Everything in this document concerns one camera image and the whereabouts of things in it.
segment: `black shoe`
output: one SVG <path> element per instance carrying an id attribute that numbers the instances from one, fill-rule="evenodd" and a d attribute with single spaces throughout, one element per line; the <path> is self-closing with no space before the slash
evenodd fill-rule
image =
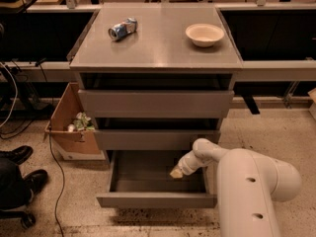
<path id="1" fill-rule="evenodd" d="M 7 158 L 15 164 L 22 164 L 33 154 L 31 146 L 20 146 L 12 151 L 0 151 L 0 158 Z"/>
<path id="2" fill-rule="evenodd" d="M 24 180 L 27 182 L 27 185 L 33 191 L 34 195 L 37 195 L 47 183 L 48 173 L 46 170 L 35 170 L 24 177 Z"/>

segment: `aluminum can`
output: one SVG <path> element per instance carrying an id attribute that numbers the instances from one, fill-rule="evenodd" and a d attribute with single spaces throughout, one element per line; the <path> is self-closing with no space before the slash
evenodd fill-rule
<path id="1" fill-rule="evenodd" d="M 114 25 L 109 29 L 109 36 L 112 40 L 121 40 L 129 34 L 137 31 L 138 23 L 134 18 L 127 18 L 123 22 Z"/>

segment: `wheel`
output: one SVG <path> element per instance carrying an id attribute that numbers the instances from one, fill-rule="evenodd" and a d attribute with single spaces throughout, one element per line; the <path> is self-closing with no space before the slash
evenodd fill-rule
<path id="1" fill-rule="evenodd" d="M 30 228 L 31 226 L 35 225 L 36 218 L 31 213 L 26 213 L 21 218 L 21 224 L 25 229 Z"/>

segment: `bowl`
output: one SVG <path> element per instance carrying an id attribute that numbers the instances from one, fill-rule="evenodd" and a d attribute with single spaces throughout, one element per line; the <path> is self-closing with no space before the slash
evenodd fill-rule
<path id="1" fill-rule="evenodd" d="M 194 24 L 186 29 L 186 35 L 200 47 L 210 47 L 224 37 L 224 31 L 209 24 Z"/>

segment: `white robotic arm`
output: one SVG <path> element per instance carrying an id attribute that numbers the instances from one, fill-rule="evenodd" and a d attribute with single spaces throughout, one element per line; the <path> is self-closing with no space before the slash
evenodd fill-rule
<path id="1" fill-rule="evenodd" d="M 301 177 L 290 164 L 247 149 L 224 149 L 198 139 L 170 173 L 190 175 L 218 162 L 217 194 L 221 237 L 280 237 L 273 200 L 295 198 Z"/>

